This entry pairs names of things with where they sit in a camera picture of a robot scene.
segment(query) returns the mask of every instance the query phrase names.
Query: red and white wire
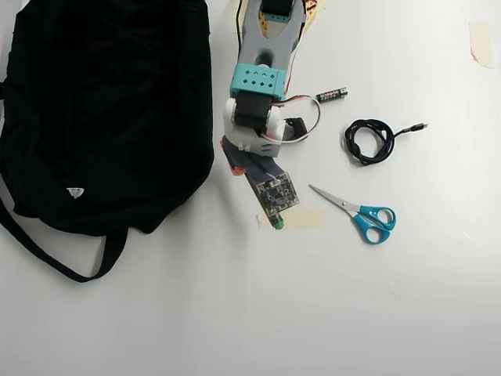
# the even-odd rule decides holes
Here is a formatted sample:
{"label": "red and white wire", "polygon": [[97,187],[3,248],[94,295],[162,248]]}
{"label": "red and white wire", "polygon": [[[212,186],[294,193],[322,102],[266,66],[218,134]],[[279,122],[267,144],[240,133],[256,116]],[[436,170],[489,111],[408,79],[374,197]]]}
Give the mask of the red and white wire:
{"label": "red and white wire", "polygon": [[283,107],[286,104],[299,102],[300,100],[311,100],[316,105],[316,108],[319,111],[319,114],[316,118],[315,124],[310,128],[309,131],[306,132],[306,134],[304,134],[302,137],[300,137],[298,139],[293,139],[291,141],[279,141],[278,139],[272,139],[272,138],[268,137],[267,135],[261,135],[261,137],[263,139],[268,140],[271,143],[278,143],[278,144],[299,143],[300,141],[306,139],[319,126],[320,119],[322,117],[322,107],[320,106],[320,102],[314,96],[292,96],[289,99],[286,99],[286,100],[281,101],[281,102],[273,102],[272,105],[278,106],[278,107]]}

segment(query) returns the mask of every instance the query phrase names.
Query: black strap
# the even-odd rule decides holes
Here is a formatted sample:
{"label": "black strap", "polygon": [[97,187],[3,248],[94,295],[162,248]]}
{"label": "black strap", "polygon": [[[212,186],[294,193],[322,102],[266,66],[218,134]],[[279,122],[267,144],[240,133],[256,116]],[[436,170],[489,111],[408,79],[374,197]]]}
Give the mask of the black strap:
{"label": "black strap", "polygon": [[127,242],[128,231],[121,231],[109,234],[106,236],[106,244],[104,246],[103,260],[101,261],[101,267],[97,274],[93,277],[84,277],[67,266],[63,265],[61,262],[57,261],[50,255],[46,254],[35,242],[28,236],[28,234],[16,223],[14,218],[9,214],[2,199],[0,199],[0,223],[9,231],[29,252],[41,259],[43,262],[47,262],[51,267],[60,271],[66,277],[75,280],[80,283],[89,282],[90,280],[96,280],[107,274],[111,268],[115,265],[122,251],[125,248],[125,243]]}

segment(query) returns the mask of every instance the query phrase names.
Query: cable connector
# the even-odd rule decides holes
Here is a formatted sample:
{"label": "cable connector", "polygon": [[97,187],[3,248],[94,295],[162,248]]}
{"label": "cable connector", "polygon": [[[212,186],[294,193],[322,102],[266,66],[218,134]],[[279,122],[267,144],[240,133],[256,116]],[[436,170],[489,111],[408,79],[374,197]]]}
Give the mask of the cable connector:
{"label": "cable connector", "polygon": [[408,128],[401,130],[399,133],[397,133],[395,135],[395,137],[398,135],[401,135],[402,133],[418,132],[418,131],[422,131],[423,129],[426,129],[426,128],[428,128],[428,124],[424,124],[424,123],[416,124],[416,125],[413,125],[412,127],[408,127]]}

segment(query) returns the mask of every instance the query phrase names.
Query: battery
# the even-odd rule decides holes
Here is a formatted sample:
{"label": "battery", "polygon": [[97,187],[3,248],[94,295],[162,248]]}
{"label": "battery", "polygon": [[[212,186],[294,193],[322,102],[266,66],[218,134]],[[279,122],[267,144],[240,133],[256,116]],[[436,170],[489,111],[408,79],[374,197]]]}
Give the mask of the battery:
{"label": "battery", "polygon": [[346,88],[333,90],[331,92],[324,92],[322,94],[318,94],[316,99],[320,103],[330,102],[331,100],[343,99],[348,95],[348,90]]}

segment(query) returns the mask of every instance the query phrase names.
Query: tape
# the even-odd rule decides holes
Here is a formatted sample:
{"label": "tape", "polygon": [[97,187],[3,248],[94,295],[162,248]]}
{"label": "tape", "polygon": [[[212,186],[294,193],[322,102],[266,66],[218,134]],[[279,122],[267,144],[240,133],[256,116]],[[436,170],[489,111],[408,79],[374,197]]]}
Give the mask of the tape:
{"label": "tape", "polygon": [[[280,214],[285,224],[285,230],[317,230],[326,228],[327,209],[295,206]],[[256,219],[260,229],[274,230],[262,209],[259,210]]]}
{"label": "tape", "polygon": [[491,32],[488,23],[470,23],[470,46],[471,55],[477,63],[486,68],[493,68]]}

